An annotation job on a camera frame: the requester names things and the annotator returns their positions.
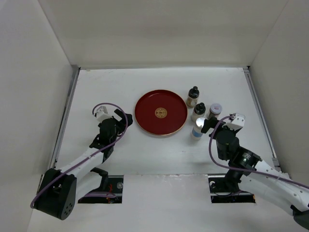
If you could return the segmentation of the tall bottle blue label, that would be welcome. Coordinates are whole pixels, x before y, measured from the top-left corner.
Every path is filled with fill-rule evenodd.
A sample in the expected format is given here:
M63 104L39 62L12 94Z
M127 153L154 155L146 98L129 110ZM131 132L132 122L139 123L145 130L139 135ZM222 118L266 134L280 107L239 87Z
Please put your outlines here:
M205 121L205 118L204 117L200 117L200 118L197 118L194 125L193 125L193 128L192 128L192 131L191 131L191 137L192 139L194 140L200 140L203 133L201 132L203 126L204 126L204 121Z

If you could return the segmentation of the white powder bottle black cap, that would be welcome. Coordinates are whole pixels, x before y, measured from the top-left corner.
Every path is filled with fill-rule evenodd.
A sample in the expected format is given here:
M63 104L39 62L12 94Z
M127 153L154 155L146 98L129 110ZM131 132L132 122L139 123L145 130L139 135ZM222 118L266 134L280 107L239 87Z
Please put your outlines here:
M196 122L198 118L204 117L205 112L206 112L205 104L203 102L198 103L193 109L193 112L191 114L191 120L193 122Z

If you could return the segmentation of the brown spice bottle black cap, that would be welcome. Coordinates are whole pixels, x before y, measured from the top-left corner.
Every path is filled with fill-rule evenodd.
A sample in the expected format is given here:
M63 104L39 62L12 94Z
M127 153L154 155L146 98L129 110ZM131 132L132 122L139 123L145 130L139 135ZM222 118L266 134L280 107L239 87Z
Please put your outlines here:
M193 86L189 91L188 91L188 96L186 100L186 104L188 107L193 108L197 105L199 98L199 90L197 86Z

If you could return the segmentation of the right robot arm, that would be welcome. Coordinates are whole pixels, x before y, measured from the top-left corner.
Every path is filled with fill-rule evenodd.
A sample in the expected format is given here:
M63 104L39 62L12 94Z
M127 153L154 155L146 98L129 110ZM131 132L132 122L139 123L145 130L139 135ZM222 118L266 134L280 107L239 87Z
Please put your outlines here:
M216 142L220 160L228 162L224 186L257 195L291 215L301 227L309 228L309 188L295 182L271 167L259 155L241 147L237 133L243 128L245 117L231 114L218 120L216 117L196 120L205 134L212 129L210 141Z

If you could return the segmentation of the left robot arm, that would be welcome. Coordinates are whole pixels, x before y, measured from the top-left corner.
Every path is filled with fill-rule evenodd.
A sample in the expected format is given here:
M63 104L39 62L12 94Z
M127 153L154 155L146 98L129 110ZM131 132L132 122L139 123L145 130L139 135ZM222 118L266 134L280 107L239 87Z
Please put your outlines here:
M106 111L95 113L99 133L89 148L76 160L60 168L50 168L43 176L42 183L30 207L50 216L65 220L76 202L84 198L117 199L109 183L109 175L98 166L112 154L114 145L132 125L131 114L122 110L114 111L121 119L109 116Z

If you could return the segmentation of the red round lacquer tray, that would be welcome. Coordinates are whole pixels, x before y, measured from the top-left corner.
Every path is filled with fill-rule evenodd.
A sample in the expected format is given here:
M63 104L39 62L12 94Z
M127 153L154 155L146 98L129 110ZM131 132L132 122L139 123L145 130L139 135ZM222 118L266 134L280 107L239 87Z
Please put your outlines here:
M137 124L147 133L168 136L185 125L188 109L178 94L158 89L145 93L137 101L134 115Z

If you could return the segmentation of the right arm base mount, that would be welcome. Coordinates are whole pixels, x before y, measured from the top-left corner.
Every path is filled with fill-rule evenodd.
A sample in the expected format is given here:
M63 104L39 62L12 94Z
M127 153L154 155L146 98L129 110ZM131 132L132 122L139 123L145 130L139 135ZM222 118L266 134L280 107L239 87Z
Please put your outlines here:
M212 203L256 203L255 196L229 184L224 174L208 175Z

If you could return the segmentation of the right aluminium table rail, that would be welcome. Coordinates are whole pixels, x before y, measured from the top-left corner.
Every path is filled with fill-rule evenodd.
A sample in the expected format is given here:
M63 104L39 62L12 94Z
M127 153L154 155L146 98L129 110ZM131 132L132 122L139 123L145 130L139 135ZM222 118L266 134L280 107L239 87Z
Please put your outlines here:
M264 117L264 114L263 114L263 111L262 111L262 108L261 108L261 105L260 105L260 102L259 102L256 90L255 90L255 87L253 85L253 81L252 81L251 73L250 73L250 70L249 70L249 66L243 68L243 72L244 72L244 75L246 77L247 84L248 84L249 90L251 92L251 95L252 95L252 98L253 98L253 102L254 102L255 108L257 110L257 114L258 114L260 123L263 126L263 132L264 132L264 134L265 134L265 136L267 138L269 147L271 149L272 162L273 162L273 164L275 166L275 169L277 171L279 171L279 172L282 172L281 165L279 163L279 160L278 160L278 157L277 157L277 154L276 154L276 151L275 151L272 139L270 137L270 133L269 133L266 121L265 121L265 117Z

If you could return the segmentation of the aluminium table rail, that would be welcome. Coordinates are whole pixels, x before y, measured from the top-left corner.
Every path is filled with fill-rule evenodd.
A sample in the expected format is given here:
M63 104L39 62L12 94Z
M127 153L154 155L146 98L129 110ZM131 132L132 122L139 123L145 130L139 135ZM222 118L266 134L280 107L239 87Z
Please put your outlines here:
M59 127L59 130L58 130L58 133L57 133L55 146L52 150L51 158L50 158L50 161L47 165L48 169L54 168L56 166L58 156L59 156L59 153L60 153L60 149L61 149L61 145L62 145L62 141L63 141L63 137L64 137L64 132L65 132L68 117L69 117L69 113L70 113L70 108L71 108L73 96L74 96L77 81L78 81L80 67L78 65L72 65L71 67L72 67L73 72L72 72L72 77L71 77L71 81L70 81L70 86L69 86L69 90L68 90L68 94L67 94L67 98L66 98L66 102L65 102L65 106L64 106L64 111L63 111L62 118L61 118L61 122L60 122L60 127Z
M260 105L260 102L259 102L256 90L255 90L255 87L253 85L253 81L252 81L251 73L250 73L250 70L249 70L249 66L243 68L243 72L244 72L244 75L246 77L247 84L248 84L249 90L251 92L251 95L252 95L252 98L253 98L253 102L254 102L255 108L257 110L257 114L258 114L260 123L263 126L263 132L264 132L264 134L265 134L265 136L267 138L269 147L271 149L272 162L273 162L273 164L275 166L275 169L277 171L279 171L279 172L282 172L281 165L279 163L279 160L278 160L278 157L277 157L277 154L276 154L276 151L275 151L272 139L270 137L270 133L269 133L266 121L265 121L265 117L264 117L264 114L263 114L263 111L262 111L262 108L261 108L261 105Z

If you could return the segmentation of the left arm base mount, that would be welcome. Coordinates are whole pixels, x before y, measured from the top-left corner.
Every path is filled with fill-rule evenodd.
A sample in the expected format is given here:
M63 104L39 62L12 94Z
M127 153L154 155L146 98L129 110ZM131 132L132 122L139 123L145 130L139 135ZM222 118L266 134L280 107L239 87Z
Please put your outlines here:
M80 204L114 204L122 203L124 176L123 175L109 175L107 171L94 168L90 171L96 179L91 180L96 188L90 188L77 203Z

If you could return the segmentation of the left aluminium table rail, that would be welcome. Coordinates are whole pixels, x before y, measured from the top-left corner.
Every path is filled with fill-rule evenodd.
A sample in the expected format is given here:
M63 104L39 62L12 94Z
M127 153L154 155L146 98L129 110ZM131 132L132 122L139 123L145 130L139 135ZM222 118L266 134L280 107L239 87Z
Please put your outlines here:
M62 118L61 118L61 122L60 122L60 127L59 127L59 130L58 130L58 133L57 133L55 146L52 150L51 158L50 158L50 161L47 165L48 169L54 168L56 166L58 156L59 156L59 153L60 153L60 149L61 149L61 145L62 145L62 141L63 141L63 137L64 137L64 132L65 132L68 117L69 117L69 113L70 113L70 108L71 108L73 96L74 96L77 81L78 81L80 67L78 65L72 65L71 67L72 67L73 72L72 72L72 77L71 77L71 81L70 81L70 86L69 86L69 90L68 90L68 94L67 94L67 98L66 98L66 102L65 102L65 106L64 106L64 111L63 111Z

